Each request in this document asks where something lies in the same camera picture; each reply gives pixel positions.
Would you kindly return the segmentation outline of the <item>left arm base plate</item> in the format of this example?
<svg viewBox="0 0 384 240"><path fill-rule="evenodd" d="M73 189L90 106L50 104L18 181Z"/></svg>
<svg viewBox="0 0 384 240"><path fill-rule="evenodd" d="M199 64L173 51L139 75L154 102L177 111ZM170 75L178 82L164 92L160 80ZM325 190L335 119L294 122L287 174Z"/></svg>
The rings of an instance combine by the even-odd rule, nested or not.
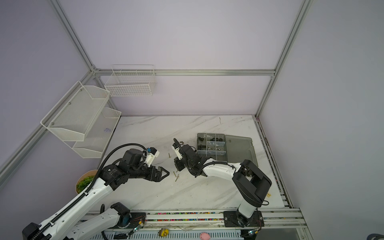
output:
<svg viewBox="0 0 384 240"><path fill-rule="evenodd" d="M140 222L145 223L147 214L144 212L131 212L129 217L124 218L121 229L134 229Z"/></svg>

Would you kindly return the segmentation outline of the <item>upper white mesh shelf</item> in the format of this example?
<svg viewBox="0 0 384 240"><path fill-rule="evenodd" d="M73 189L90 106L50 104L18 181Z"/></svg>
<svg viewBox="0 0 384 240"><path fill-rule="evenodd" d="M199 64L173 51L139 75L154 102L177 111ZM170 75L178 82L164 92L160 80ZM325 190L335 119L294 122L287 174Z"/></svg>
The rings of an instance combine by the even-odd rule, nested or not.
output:
<svg viewBox="0 0 384 240"><path fill-rule="evenodd" d="M76 82L41 120L63 142L83 142L110 99L110 92Z"/></svg>

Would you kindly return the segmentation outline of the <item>yellow small object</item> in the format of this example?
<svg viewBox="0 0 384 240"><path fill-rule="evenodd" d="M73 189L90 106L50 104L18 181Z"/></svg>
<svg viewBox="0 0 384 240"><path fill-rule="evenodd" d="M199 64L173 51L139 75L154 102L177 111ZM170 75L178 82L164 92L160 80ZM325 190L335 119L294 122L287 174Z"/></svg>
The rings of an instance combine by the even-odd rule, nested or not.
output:
<svg viewBox="0 0 384 240"><path fill-rule="evenodd" d="M159 237L162 237L162 238L167 237L169 235L169 229L166 229L166 228L160 229L158 232L158 235Z"/></svg>

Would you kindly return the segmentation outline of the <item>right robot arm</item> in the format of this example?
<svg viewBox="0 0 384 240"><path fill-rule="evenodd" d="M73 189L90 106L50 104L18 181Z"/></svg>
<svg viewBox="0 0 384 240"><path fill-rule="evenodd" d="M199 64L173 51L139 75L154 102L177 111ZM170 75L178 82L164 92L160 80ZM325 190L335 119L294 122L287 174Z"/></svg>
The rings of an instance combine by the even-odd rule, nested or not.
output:
<svg viewBox="0 0 384 240"><path fill-rule="evenodd" d="M252 161L244 160L241 163L228 163L213 158L200 157L190 145L180 143L174 139L172 145L177 157L174 159L175 167L180 172L187 169L195 178L216 177L232 181L243 197L235 212L225 214L228 221L235 226L248 227L253 220L259 221L255 215L258 208L269 202L267 194L272 186L270 178L264 174Z"/></svg>

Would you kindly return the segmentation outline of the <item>grey plastic organizer box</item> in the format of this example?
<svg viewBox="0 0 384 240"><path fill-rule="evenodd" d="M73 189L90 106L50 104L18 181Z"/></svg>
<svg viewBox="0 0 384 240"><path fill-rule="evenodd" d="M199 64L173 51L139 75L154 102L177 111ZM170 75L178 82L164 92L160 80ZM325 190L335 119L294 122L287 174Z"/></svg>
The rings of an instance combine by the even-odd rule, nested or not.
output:
<svg viewBox="0 0 384 240"><path fill-rule="evenodd" d="M215 133L197 134L197 154L202 158L228 163L250 160L256 166L258 161L253 140L248 137Z"/></svg>

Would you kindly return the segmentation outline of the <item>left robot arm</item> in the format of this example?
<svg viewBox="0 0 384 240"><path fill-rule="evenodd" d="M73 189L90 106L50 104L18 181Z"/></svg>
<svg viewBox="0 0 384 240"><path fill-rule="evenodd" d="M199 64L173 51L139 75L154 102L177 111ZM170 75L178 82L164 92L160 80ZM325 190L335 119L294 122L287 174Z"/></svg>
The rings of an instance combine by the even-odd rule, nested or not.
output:
<svg viewBox="0 0 384 240"><path fill-rule="evenodd" d="M128 143L113 149L101 163L92 182L62 209L40 224L30 223L23 231L25 240L85 240L111 228L125 228L131 222L130 210L121 203L92 220L79 224L103 198L129 179L161 182L170 173L152 165L159 151L153 147Z"/></svg>

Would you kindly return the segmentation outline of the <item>pink small object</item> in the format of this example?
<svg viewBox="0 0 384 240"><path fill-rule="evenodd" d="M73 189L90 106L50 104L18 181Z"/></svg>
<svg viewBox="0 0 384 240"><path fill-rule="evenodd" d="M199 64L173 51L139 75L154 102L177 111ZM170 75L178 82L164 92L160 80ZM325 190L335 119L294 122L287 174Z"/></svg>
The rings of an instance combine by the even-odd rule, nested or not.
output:
<svg viewBox="0 0 384 240"><path fill-rule="evenodd" d="M203 232L200 234L200 239L201 240L210 240L211 236L208 233Z"/></svg>

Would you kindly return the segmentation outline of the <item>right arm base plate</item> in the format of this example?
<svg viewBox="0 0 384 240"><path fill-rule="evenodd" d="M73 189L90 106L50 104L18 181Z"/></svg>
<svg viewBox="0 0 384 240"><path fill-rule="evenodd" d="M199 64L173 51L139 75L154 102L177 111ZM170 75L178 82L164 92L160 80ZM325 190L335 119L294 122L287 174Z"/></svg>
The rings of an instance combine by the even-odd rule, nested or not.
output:
<svg viewBox="0 0 384 240"><path fill-rule="evenodd" d="M239 211L224 211L223 215L225 227L250 228L265 226L264 218L260 211L254 211L249 218L240 214Z"/></svg>

